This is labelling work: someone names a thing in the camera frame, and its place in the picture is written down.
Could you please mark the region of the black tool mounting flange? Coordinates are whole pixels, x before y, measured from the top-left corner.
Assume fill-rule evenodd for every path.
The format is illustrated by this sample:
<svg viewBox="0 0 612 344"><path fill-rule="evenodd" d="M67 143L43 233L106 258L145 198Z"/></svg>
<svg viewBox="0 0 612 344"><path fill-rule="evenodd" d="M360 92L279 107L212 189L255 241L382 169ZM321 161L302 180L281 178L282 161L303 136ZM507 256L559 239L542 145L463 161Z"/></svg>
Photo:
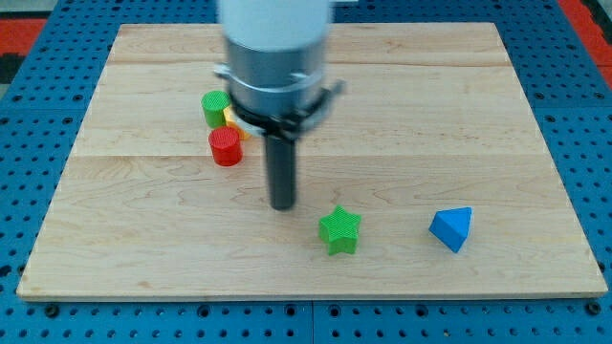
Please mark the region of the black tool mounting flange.
<svg viewBox="0 0 612 344"><path fill-rule="evenodd" d="M345 90L345 82L339 79L330 88L316 89L315 99L302 104L300 101L322 80L322 70L310 75L290 73L289 83L281 87L252 86L239 79L228 64L216 64L214 73L235 87L228 93L236 123L258 137L299 139L329 117L335 98Z"/></svg>

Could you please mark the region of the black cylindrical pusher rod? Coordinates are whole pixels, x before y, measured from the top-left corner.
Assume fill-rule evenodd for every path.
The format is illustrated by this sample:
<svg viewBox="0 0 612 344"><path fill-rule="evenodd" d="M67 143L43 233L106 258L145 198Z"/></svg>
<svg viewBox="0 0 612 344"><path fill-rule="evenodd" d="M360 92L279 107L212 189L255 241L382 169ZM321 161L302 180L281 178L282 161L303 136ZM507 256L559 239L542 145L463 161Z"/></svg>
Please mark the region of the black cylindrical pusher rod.
<svg viewBox="0 0 612 344"><path fill-rule="evenodd" d="M295 143L278 136L265 138L265 162L271 207L289 210L295 204Z"/></svg>

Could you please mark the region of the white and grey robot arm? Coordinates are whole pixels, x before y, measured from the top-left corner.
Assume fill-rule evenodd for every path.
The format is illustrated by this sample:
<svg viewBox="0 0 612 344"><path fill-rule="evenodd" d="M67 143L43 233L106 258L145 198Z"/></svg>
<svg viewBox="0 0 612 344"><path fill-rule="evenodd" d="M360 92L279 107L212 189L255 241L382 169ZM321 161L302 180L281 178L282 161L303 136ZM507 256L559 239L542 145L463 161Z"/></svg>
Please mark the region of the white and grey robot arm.
<svg viewBox="0 0 612 344"><path fill-rule="evenodd" d="M270 205L296 200L296 144L330 115L343 82L323 85L330 0L225 0L226 44L215 73L227 82L238 126L264 141Z"/></svg>

